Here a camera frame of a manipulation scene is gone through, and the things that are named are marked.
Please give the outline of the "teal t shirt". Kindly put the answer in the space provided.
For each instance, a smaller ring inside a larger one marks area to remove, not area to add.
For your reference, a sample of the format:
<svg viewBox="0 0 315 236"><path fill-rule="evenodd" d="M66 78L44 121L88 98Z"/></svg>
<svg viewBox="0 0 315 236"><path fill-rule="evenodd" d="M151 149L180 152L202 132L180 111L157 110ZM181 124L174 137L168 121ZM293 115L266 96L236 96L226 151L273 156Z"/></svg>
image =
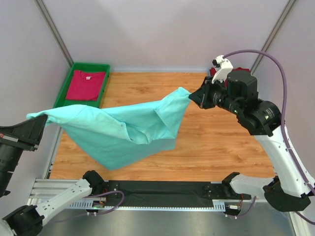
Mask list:
<svg viewBox="0 0 315 236"><path fill-rule="evenodd" d="M116 170L165 150L173 150L190 92L179 87L162 100L112 108L69 105L37 113L59 125L88 156Z"/></svg>

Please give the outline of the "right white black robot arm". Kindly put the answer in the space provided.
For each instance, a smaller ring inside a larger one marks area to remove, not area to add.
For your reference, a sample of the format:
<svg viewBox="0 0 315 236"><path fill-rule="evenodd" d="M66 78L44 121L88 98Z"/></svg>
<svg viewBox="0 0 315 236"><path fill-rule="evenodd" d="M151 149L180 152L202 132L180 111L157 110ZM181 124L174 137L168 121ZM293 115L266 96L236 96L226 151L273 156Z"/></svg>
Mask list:
<svg viewBox="0 0 315 236"><path fill-rule="evenodd" d="M222 194L230 199L237 194L264 198L282 212L305 210L315 193L315 180L289 138L285 108L260 99L257 78L248 71L235 70L227 56L217 56L213 66L217 69L215 74L205 77L190 100L201 109L219 107L234 114L263 147L275 172L273 178L231 173L223 180Z"/></svg>

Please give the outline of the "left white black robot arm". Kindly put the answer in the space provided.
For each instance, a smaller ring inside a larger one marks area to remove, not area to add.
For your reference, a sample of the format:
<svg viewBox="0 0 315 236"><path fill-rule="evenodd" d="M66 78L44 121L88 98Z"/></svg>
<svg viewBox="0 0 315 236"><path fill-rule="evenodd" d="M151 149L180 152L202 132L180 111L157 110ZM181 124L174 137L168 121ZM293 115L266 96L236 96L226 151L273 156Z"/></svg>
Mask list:
<svg viewBox="0 0 315 236"><path fill-rule="evenodd" d="M13 126L0 128L0 195L7 196L8 184L24 151L35 151L47 121L40 115ZM36 236L58 213L78 199L103 193L104 180L96 171L87 171L81 179L53 198L38 205L24 205L0 221L3 236Z"/></svg>

